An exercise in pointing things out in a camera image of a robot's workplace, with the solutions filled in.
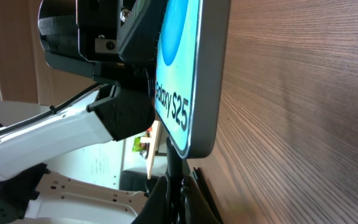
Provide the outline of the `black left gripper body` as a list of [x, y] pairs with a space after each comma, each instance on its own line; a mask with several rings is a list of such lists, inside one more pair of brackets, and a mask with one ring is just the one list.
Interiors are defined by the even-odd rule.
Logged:
[[118, 29], [134, 3], [43, 0], [38, 30], [47, 65], [99, 83], [152, 92], [156, 52], [154, 60], [143, 65], [124, 63], [117, 52]]

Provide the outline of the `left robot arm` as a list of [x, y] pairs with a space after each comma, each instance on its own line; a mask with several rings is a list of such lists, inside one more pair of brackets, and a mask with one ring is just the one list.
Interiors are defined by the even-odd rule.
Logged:
[[38, 32], [47, 64], [94, 83], [48, 111], [0, 123], [0, 223], [65, 217], [134, 223], [150, 205], [141, 191], [87, 184], [47, 161], [120, 141], [155, 120], [156, 52], [166, 1], [43, 1]]

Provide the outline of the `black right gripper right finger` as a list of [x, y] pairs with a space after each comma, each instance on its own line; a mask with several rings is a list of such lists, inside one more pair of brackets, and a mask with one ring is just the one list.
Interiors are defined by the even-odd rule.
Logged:
[[203, 175], [184, 175], [181, 181], [181, 212], [186, 224], [221, 224], [208, 182]]

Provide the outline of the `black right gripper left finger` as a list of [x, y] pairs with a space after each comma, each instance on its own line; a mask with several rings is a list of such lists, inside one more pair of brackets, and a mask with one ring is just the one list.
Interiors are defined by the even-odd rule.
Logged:
[[131, 224], [165, 224], [167, 223], [167, 179], [157, 181], [142, 211]]

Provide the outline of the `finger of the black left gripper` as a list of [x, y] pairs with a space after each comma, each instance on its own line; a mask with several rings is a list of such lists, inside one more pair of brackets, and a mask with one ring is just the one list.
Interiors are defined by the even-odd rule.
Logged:
[[136, 0], [117, 32], [117, 52], [124, 63], [149, 64], [155, 52], [166, 0]]

